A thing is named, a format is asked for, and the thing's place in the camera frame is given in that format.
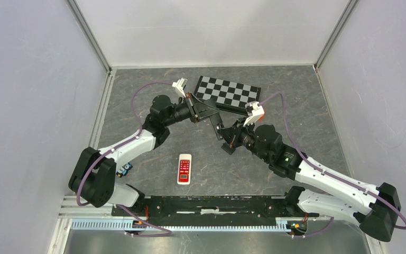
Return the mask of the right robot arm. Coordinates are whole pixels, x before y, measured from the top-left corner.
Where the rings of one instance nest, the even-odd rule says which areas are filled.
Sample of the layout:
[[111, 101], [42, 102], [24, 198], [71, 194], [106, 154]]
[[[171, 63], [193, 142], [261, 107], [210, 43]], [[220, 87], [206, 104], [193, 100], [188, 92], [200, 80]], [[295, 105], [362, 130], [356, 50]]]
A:
[[232, 154], [244, 147], [266, 163], [274, 174], [324, 191], [293, 188], [284, 209], [291, 216], [317, 213], [351, 222], [370, 237], [389, 242], [396, 229], [401, 203], [397, 189], [386, 182], [376, 186], [350, 178], [308, 157], [282, 141], [273, 125], [255, 127], [237, 120], [230, 127], [217, 125], [222, 149]]

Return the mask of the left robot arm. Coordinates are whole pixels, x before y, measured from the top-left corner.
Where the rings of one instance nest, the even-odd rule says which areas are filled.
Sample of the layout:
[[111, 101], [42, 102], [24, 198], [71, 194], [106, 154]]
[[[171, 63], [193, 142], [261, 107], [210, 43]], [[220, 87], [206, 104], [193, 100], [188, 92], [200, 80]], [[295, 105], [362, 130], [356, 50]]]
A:
[[221, 118], [216, 101], [198, 99], [187, 93], [173, 104], [166, 95], [156, 96], [144, 123], [131, 136], [101, 149], [88, 147], [81, 152], [68, 187], [94, 207], [105, 204], [123, 205], [131, 215], [145, 209], [141, 193], [134, 187], [115, 182], [116, 172], [139, 155], [162, 145], [170, 134], [169, 126], [189, 119], [193, 123], [209, 118], [214, 127]]

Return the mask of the black battery cover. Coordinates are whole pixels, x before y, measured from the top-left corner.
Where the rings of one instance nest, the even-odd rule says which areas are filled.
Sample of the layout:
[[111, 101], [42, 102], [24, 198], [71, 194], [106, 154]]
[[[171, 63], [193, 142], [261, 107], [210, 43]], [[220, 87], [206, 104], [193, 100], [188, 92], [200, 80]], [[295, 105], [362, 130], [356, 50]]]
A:
[[221, 148], [227, 152], [229, 155], [232, 155], [235, 151], [236, 148], [231, 147], [228, 143], [224, 143]]

